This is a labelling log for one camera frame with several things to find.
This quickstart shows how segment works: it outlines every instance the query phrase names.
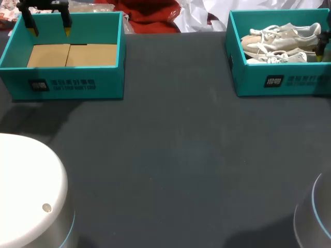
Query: open cardboard box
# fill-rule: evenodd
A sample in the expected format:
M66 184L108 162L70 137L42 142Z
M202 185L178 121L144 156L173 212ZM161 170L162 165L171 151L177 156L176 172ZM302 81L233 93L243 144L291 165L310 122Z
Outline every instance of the open cardboard box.
M27 67L115 66L115 44L35 45Z
M238 96L331 95L331 63L248 64L240 39L251 28L310 26L328 30L329 9L230 11L225 49Z
M0 77L14 100L123 97L122 13L70 15L69 37L60 13L33 15L38 37L21 17L17 21L0 60Z

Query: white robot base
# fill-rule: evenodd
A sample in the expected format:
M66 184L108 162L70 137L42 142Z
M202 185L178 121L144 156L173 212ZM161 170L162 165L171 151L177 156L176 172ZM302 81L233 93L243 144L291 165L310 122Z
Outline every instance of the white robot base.
M76 248L66 170L34 139L0 134L0 248Z

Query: red fabric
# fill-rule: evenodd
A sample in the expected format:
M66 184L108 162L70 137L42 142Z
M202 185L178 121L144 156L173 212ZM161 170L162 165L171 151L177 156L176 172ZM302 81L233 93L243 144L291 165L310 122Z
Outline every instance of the red fabric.
M179 13L175 0L95 0L96 4L113 4L115 11L129 15L129 22L137 34L176 33L177 27L168 22L173 11Z

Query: printed logo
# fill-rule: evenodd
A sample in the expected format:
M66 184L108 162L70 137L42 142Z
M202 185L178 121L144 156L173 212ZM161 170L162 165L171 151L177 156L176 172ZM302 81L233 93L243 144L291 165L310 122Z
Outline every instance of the printed logo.
M281 83L283 82L284 75L269 75L267 76L264 88L268 87L280 87Z
M33 91L49 91L45 79L29 79L28 82Z

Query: white plastic bag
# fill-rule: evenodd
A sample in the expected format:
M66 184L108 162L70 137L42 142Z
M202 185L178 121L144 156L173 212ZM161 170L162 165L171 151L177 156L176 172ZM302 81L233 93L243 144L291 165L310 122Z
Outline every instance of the white plastic bag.
M115 5L112 4L88 4L69 0L69 12L112 12ZM123 12L123 28L125 34L135 34L129 16Z
M177 0L181 6L179 15L174 19L182 33L197 31L225 31L230 10L253 9L314 9L323 0ZM207 24L208 13L219 21Z

